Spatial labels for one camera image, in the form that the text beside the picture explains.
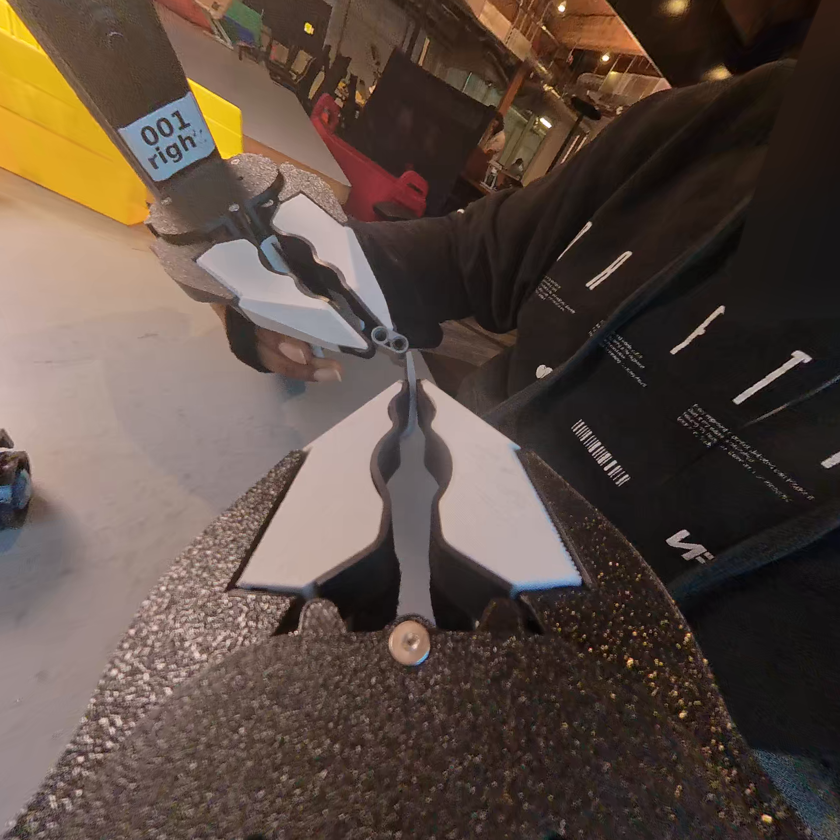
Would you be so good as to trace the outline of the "grey black wheel assembly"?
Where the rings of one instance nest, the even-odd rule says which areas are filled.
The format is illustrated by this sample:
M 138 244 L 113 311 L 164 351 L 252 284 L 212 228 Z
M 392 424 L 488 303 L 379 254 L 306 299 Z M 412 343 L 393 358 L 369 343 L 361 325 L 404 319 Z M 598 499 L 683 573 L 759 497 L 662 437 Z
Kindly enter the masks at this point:
M 33 495 L 32 468 L 28 454 L 15 447 L 6 429 L 1 429 L 1 529 L 19 528 L 26 520 Z

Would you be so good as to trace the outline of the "person's right hand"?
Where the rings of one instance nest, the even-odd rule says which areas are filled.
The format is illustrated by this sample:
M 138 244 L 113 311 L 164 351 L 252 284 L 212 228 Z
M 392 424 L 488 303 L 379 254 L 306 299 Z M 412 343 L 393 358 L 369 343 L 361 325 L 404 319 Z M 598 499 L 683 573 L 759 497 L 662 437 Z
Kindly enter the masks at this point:
M 255 351 L 260 364 L 270 373 L 297 382 L 342 381 L 339 362 L 322 358 L 305 341 L 265 328 L 255 328 Z

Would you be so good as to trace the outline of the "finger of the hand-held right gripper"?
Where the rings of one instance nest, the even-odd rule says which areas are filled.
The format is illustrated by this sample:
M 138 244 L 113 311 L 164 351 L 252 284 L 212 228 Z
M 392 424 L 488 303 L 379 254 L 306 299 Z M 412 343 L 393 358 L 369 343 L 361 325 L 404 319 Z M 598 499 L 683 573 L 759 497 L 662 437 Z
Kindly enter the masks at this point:
M 327 350 L 371 358 L 375 319 L 332 268 L 300 238 L 239 238 L 213 245 L 196 261 L 230 291 L 256 326 Z
M 365 330 L 394 330 L 384 292 L 349 224 L 303 193 L 279 203 L 270 224 L 292 275 L 307 289 L 340 299 Z

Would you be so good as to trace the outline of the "yellow plastic bin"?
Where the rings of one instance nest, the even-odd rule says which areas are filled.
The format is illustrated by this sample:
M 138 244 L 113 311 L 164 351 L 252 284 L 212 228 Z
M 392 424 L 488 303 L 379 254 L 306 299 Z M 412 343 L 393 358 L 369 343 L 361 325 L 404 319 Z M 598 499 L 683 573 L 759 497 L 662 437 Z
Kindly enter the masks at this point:
M 1 165 L 126 225 L 153 197 L 36 37 L 1 2 Z

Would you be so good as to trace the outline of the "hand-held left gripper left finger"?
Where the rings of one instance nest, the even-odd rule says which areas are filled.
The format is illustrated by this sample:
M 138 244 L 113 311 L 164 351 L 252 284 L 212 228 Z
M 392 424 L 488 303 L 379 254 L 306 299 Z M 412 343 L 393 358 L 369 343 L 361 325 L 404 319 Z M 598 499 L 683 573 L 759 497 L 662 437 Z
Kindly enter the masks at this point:
M 403 431 L 404 383 L 396 382 L 305 447 L 237 588 L 324 592 L 382 546 L 392 521 L 387 485 L 401 464 Z

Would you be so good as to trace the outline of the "grey desk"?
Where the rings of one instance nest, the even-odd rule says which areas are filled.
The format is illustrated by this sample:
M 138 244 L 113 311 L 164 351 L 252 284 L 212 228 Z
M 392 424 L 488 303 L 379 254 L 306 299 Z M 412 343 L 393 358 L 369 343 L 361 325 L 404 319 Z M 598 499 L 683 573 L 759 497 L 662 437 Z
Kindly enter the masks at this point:
M 35 495 L 2 531 L 2 828 L 79 723 L 176 557 L 292 449 L 399 379 L 295 385 L 229 352 L 124 226 L 2 171 L 2 428 Z

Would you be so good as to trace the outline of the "red crate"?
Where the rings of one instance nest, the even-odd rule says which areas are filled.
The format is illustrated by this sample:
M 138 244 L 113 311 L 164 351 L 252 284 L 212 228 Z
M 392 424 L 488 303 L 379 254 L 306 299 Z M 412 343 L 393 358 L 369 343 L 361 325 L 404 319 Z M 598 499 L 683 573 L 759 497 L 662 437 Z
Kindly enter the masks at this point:
M 311 112 L 311 123 L 350 183 L 345 213 L 362 222 L 401 221 L 425 215 L 428 183 L 407 170 L 390 174 L 356 150 L 336 133 L 340 107 L 328 94 L 321 95 Z

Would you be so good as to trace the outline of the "black partition panel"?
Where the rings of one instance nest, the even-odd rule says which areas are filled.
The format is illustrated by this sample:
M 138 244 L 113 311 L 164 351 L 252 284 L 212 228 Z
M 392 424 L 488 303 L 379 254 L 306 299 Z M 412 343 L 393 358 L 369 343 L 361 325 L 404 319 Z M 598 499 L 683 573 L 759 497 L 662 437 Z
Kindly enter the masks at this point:
M 372 94 L 340 137 L 386 172 L 428 186 L 426 215 L 443 214 L 496 110 L 451 87 L 395 49 Z

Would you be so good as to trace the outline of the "person's right forearm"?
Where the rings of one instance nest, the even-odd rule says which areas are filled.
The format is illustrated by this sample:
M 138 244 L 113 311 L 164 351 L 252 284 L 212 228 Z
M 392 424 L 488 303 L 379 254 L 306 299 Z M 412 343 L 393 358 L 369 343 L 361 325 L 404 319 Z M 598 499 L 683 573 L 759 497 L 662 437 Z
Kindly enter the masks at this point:
M 553 179 L 485 196 L 441 217 L 350 222 L 395 330 L 412 349 L 443 339 L 443 324 L 474 319 L 492 333 L 516 326 L 526 296 L 571 240 Z

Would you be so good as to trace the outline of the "person's black printed sweatshirt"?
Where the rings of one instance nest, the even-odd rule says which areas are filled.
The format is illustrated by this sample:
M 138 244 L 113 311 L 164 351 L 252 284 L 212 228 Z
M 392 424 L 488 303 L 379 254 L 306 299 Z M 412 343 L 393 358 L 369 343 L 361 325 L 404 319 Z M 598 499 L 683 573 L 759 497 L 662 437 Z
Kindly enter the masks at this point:
M 475 385 L 677 603 L 838 541 L 838 2 L 782 7 L 544 176 L 570 241 Z

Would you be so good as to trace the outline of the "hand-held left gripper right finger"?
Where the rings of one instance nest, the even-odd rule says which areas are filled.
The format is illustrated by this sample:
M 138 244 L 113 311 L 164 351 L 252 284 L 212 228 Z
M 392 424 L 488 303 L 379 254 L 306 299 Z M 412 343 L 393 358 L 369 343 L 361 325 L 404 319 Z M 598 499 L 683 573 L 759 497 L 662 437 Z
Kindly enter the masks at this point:
M 424 464 L 437 482 L 432 578 L 450 596 L 519 596 L 584 580 L 520 448 L 427 380 L 418 383 Z

